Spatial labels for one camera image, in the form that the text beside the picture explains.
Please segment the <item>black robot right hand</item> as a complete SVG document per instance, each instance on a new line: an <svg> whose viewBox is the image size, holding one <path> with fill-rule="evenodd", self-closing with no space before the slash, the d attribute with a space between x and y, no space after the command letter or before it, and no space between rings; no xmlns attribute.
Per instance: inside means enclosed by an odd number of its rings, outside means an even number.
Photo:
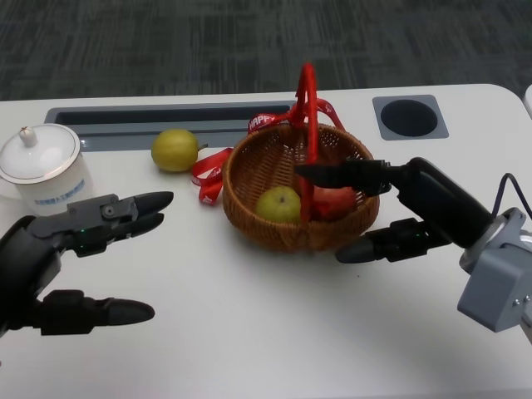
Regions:
<svg viewBox="0 0 532 399"><path fill-rule="evenodd" d="M421 220L403 219L365 233L336 251L338 262L390 262L424 256L430 249L456 244L471 247L495 217L474 197L428 160L414 158L392 166L384 160L350 158L339 165L297 165L296 174L317 187L349 187L367 197L398 190L401 204Z"/></svg>

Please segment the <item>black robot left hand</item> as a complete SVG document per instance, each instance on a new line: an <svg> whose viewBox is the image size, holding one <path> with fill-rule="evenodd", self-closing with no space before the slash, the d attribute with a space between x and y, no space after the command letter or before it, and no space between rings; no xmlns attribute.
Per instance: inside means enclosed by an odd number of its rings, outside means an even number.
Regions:
<svg viewBox="0 0 532 399"><path fill-rule="evenodd" d="M70 203L60 214L19 219L1 239L1 332L35 328L43 336L81 335L151 320L155 310L135 300L96 300L81 290L37 297L60 272L66 251L83 258L146 234L163 222L173 198L171 191L124 199L103 195Z"/></svg>

